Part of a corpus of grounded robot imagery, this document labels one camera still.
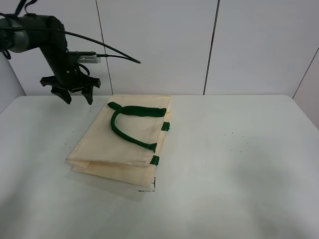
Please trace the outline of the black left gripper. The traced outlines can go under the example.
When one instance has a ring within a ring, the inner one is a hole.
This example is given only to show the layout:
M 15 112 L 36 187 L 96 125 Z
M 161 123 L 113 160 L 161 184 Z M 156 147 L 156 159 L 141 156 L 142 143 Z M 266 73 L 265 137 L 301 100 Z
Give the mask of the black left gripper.
M 100 88 L 100 79 L 90 76 L 88 68 L 78 63 L 78 58 L 66 58 L 64 60 L 49 59 L 46 61 L 53 72 L 53 76 L 43 77 L 40 80 L 42 86 L 52 86 L 51 93 L 61 98 L 66 104 L 70 104 L 72 98 L 68 91 L 81 91 L 87 103 L 92 105 L 93 87 Z

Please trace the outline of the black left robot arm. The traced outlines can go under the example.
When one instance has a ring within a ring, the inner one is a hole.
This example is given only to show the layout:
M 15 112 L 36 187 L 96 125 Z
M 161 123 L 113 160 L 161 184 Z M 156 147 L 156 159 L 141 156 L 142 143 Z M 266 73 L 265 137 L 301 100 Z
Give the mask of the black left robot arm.
M 78 62 L 82 56 L 95 52 L 69 51 L 64 25 L 53 16 L 26 14 L 17 17 L 3 14 L 0 20 L 0 51 L 7 59 L 11 52 L 21 53 L 39 48 L 53 76 L 43 77 L 42 86 L 51 86 L 51 93 L 67 104 L 71 93 L 80 92 L 88 104 L 93 102 L 93 89 L 100 79 L 90 76 L 88 68 Z

